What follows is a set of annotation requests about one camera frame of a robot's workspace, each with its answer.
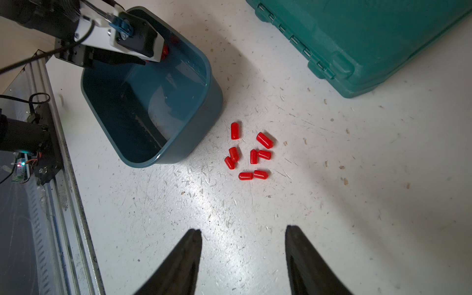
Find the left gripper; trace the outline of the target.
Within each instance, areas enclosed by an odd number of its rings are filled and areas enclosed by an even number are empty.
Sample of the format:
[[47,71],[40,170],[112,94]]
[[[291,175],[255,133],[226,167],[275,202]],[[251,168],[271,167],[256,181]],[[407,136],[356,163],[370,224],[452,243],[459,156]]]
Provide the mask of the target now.
[[55,54],[55,57],[82,68],[93,68],[95,61],[100,61],[108,65],[146,64],[144,60],[133,55],[98,49],[86,45],[77,45],[72,49]]

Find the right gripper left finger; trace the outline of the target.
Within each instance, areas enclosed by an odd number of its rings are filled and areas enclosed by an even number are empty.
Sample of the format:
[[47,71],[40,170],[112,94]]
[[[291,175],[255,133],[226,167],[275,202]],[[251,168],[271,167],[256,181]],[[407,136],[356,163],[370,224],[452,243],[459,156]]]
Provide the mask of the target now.
[[194,295],[201,253],[201,230],[188,230],[157,270],[135,293],[137,295]]

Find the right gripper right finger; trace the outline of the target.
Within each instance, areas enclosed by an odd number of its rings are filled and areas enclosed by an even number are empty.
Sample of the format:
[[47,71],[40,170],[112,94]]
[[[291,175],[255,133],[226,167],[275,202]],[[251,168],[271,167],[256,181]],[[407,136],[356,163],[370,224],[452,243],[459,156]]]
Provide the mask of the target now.
[[287,226],[285,253],[293,295],[350,295],[352,293],[330,269],[300,227]]

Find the teal plastic storage box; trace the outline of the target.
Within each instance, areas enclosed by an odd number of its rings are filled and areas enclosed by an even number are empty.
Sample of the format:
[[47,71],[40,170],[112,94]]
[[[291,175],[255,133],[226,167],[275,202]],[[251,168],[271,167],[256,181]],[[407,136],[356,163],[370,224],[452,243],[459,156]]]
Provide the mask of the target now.
[[147,20],[170,48],[159,63],[85,69],[81,90],[120,159],[133,168],[185,159],[222,112],[223,94],[205,54],[144,7]]

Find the red protection sleeve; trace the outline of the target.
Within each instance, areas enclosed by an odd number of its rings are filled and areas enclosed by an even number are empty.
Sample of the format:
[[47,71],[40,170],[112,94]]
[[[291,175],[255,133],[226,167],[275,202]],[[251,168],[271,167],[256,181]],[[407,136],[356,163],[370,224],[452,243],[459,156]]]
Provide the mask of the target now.
[[263,132],[259,132],[256,136],[257,142],[263,145],[266,149],[272,149],[274,147],[274,142]]
[[269,178],[269,173],[264,170],[255,170],[253,172],[253,177],[257,179],[268,179]]
[[231,159],[231,157],[227,156],[224,162],[230,170],[234,170],[236,168],[236,163]]
[[238,140],[240,138],[240,125],[238,122],[231,124],[231,139]]
[[259,150],[258,157],[265,160],[271,160],[272,153],[270,151]]
[[258,150],[252,149],[250,151],[250,163],[252,165],[257,165],[258,164]]
[[229,155],[233,162],[238,162],[240,159],[238,148],[235,146],[229,149]]
[[242,181],[248,181],[253,179],[253,173],[252,172],[241,172],[238,175],[239,180]]

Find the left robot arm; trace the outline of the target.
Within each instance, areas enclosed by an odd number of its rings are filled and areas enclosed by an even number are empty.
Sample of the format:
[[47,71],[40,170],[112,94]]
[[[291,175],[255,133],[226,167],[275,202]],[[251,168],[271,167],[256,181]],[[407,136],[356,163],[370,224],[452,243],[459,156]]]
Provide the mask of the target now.
[[160,61],[163,40],[116,1],[1,1],[1,17],[56,39],[56,47],[1,69],[8,73],[56,56],[81,68]]

